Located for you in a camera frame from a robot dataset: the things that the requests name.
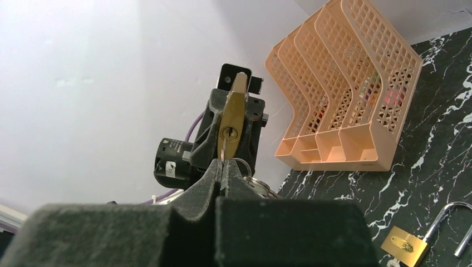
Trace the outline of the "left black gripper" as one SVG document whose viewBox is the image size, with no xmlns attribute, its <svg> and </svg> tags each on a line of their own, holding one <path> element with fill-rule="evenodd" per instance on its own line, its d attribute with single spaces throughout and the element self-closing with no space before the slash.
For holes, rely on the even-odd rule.
<svg viewBox="0 0 472 267">
<path fill-rule="evenodd" d="M 268 121 L 258 98 L 263 79 L 248 68 L 225 63 L 212 89 L 190 154 L 190 164 L 206 170 L 214 159 L 234 159 L 245 176 L 255 174 L 260 133 Z"/>
</svg>

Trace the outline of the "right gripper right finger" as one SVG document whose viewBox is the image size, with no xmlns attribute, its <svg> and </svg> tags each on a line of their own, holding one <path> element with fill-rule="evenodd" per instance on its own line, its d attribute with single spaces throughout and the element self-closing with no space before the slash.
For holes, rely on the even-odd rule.
<svg viewBox="0 0 472 267">
<path fill-rule="evenodd" d="M 222 165 L 216 266 L 378 266 L 363 213 L 348 201 L 264 199 L 238 164 Z"/>
</svg>

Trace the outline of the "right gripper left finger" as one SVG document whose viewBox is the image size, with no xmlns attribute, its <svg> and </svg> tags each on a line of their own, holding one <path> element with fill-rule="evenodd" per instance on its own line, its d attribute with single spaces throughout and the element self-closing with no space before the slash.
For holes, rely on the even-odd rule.
<svg viewBox="0 0 472 267">
<path fill-rule="evenodd" d="M 223 165 L 167 205 L 48 204 L 15 235 L 2 266 L 211 266 Z"/>
</svg>

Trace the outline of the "brass padlock long shackle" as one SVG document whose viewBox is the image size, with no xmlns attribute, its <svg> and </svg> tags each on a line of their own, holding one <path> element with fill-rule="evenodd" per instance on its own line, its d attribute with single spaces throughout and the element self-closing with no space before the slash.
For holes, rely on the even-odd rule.
<svg viewBox="0 0 472 267">
<path fill-rule="evenodd" d="M 400 266 L 401 264 L 405 266 L 419 266 L 429 250 L 432 236 L 440 227 L 446 214 L 457 207 L 471 210 L 471 204 L 466 202 L 455 201 L 446 204 L 430 224 L 423 238 L 418 238 L 414 234 L 394 226 L 381 245 L 381 249 L 393 257 L 387 262 L 386 266 Z"/>
</svg>

